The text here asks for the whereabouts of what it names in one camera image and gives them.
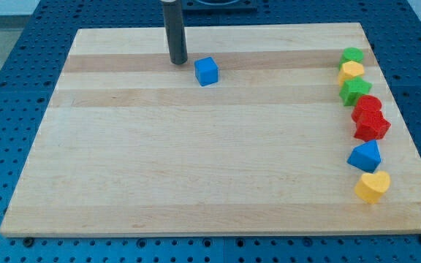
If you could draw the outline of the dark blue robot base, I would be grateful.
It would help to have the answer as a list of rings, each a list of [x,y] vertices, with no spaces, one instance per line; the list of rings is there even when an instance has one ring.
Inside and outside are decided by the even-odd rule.
[[[233,11],[256,10],[257,0],[184,0],[182,10],[186,12],[199,11]]]

